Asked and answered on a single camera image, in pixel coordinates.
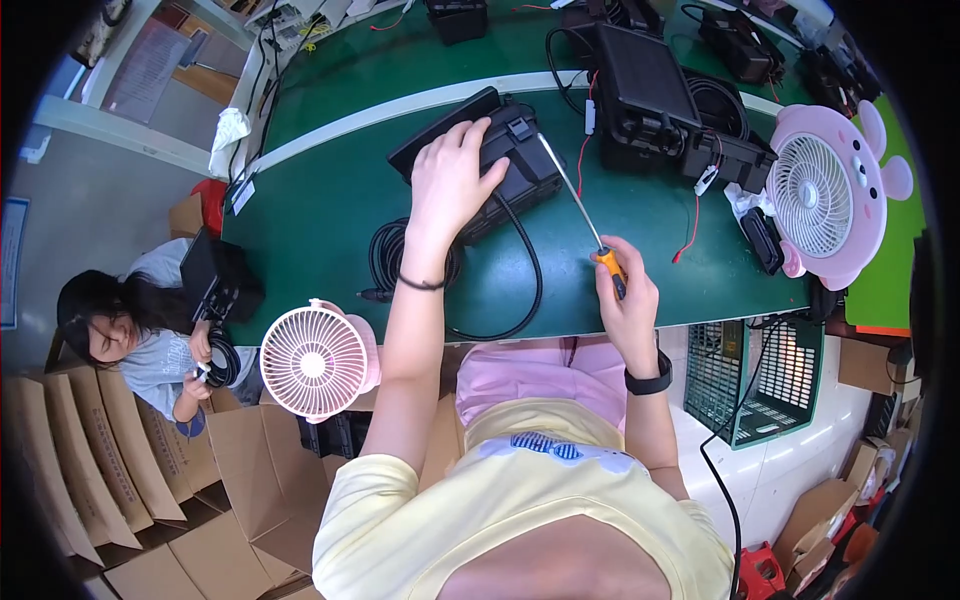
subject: hand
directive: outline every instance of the hand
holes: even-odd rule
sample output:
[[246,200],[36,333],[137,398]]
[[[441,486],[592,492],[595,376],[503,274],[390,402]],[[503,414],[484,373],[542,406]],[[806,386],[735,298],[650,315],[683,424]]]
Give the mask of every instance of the hand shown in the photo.
[[637,379],[658,377],[660,368],[657,366],[654,321],[660,291],[644,271],[643,257],[636,248],[614,235],[601,235],[600,239],[616,251],[620,268],[629,276],[627,296],[618,300],[610,272],[604,265],[597,265],[597,296],[600,297],[603,326],[623,356],[630,375]]
[[183,394],[197,400],[206,400],[213,393],[213,388],[194,376],[192,371],[183,375]]
[[207,336],[210,333],[210,321],[197,321],[193,326],[193,334],[190,335],[190,356],[198,363],[208,363],[213,358],[210,352],[210,340]]
[[505,156],[480,177],[480,143],[489,126],[489,117],[458,123],[417,154],[407,249],[446,256],[453,238],[503,181],[510,166]]

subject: girl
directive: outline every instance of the girl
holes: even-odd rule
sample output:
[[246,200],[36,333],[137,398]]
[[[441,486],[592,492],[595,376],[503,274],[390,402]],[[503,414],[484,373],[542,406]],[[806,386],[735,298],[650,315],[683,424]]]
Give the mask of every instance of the girl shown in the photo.
[[[172,240],[133,262],[126,277],[84,271],[67,281],[57,300],[63,341],[88,365],[118,366],[130,389],[168,420],[187,422],[212,389],[195,376],[212,359],[209,321],[191,322],[180,279],[190,247]],[[230,386],[245,406],[263,391],[257,348],[234,348],[240,373]]]
[[489,124],[460,123],[417,156],[380,389],[360,456],[330,489],[314,584],[329,600],[728,597],[732,552],[678,466],[657,287],[618,237],[604,242],[630,274],[623,301],[596,268],[609,341],[573,355],[557,340],[474,347],[457,381],[466,453],[417,494],[444,353],[444,259],[509,163],[479,176]]

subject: tile floor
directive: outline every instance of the tile floor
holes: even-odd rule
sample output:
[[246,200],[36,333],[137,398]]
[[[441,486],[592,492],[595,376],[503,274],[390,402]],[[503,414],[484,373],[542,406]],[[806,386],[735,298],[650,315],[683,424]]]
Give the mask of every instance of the tile floor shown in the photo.
[[[686,327],[662,328],[660,348],[673,361],[674,380],[667,395],[686,487],[692,498],[707,505],[717,530],[733,546],[730,508],[700,454],[710,432],[684,412]],[[839,360],[840,339],[827,336],[817,407],[808,427],[742,450],[732,451],[720,440],[707,446],[739,514],[743,547],[773,543],[797,497],[835,476],[859,437],[871,394],[837,383]]]

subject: black smartwatch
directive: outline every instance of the black smartwatch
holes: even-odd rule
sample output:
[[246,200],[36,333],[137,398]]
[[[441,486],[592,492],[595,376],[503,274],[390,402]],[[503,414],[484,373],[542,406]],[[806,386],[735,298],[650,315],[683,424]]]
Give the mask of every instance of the black smartwatch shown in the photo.
[[627,391],[634,396],[648,396],[669,388],[670,382],[673,381],[673,363],[659,348],[657,349],[657,366],[660,368],[660,376],[654,379],[635,379],[629,371],[624,369],[623,378],[627,382]]

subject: screwdriver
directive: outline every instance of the screwdriver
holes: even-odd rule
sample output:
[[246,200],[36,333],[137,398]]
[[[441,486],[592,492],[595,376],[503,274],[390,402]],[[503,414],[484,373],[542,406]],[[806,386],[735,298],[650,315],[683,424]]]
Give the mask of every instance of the screwdriver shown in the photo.
[[596,228],[593,226],[593,222],[590,220],[584,204],[580,202],[580,197],[577,196],[576,188],[573,187],[570,178],[566,176],[566,171],[557,159],[557,155],[553,154],[553,149],[550,148],[550,144],[547,143],[546,138],[543,137],[542,133],[538,132],[537,139],[543,144],[543,148],[546,149],[546,153],[550,155],[553,163],[557,165],[557,170],[560,171],[560,177],[564,178],[564,183],[566,183],[566,189],[570,190],[570,194],[573,195],[573,201],[577,203],[577,207],[580,208],[580,214],[584,215],[584,220],[587,221],[587,225],[590,227],[590,233],[593,234],[593,239],[597,241],[598,250],[596,260],[607,267],[607,271],[610,272],[610,277],[613,279],[613,289],[616,290],[616,296],[620,300],[623,300],[627,296],[627,282],[623,275],[623,270],[620,269],[620,264],[616,262],[616,252],[600,239],[600,234],[597,233]]

